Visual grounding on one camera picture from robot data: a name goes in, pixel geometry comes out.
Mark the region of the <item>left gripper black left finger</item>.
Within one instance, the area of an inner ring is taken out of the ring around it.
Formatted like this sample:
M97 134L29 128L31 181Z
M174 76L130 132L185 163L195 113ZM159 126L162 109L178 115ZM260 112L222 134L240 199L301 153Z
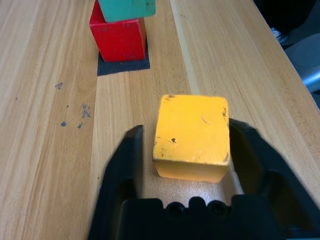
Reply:
M122 204L143 192L143 132L137 125L128 130L106 165L89 240L114 240L122 215Z

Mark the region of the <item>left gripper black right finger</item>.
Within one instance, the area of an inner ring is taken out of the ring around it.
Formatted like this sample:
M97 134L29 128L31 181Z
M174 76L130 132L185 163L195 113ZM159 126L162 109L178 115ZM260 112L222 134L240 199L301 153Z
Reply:
M320 209L285 159L246 122L231 118L229 136L243 192L266 200L286 238L319 238Z

